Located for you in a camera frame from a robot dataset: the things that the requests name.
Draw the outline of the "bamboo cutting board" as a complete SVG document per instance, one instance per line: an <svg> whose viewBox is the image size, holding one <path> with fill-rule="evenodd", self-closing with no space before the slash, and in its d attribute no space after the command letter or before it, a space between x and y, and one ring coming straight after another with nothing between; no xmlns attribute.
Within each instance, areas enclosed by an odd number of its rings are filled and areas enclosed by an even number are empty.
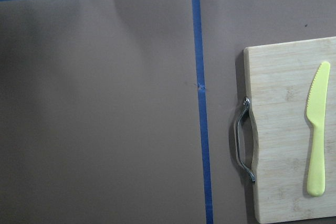
<svg viewBox="0 0 336 224"><path fill-rule="evenodd" d="M324 132L325 192L307 193L312 126L309 89L320 64L331 65ZM247 47L246 94L253 129L255 216L260 223L335 215L335 38Z"/></svg>

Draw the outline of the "yellow plastic knife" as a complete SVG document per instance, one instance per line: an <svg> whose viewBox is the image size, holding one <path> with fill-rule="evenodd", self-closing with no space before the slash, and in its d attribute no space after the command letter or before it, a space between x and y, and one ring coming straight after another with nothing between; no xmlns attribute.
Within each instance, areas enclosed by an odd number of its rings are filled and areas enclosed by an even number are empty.
<svg viewBox="0 0 336 224"><path fill-rule="evenodd" d="M306 117L312 125L312 146L309 161L307 192L312 197L325 192L324 127L331 65L324 61L314 75L306 106Z"/></svg>

